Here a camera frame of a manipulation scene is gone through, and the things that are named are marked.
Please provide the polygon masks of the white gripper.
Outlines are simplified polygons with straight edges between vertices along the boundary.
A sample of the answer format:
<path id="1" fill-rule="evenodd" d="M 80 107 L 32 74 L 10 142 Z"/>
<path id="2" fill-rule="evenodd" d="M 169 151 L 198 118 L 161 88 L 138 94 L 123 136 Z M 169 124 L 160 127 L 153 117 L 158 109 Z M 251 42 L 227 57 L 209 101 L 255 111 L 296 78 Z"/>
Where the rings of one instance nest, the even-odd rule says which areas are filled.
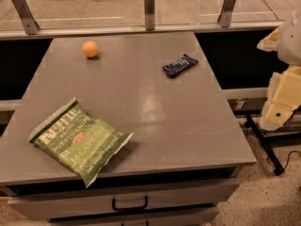
<path id="1" fill-rule="evenodd" d="M 295 65 L 283 73 L 273 73 L 269 82 L 259 125 L 264 130 L 274 131 L 301 105 L 301 67 L 298 67 L 301 65 L 301 11 L 295 10 L 281 28 L 260 40 L 257 48 L 265 52 L 277 51 L 280 60 Z"/>

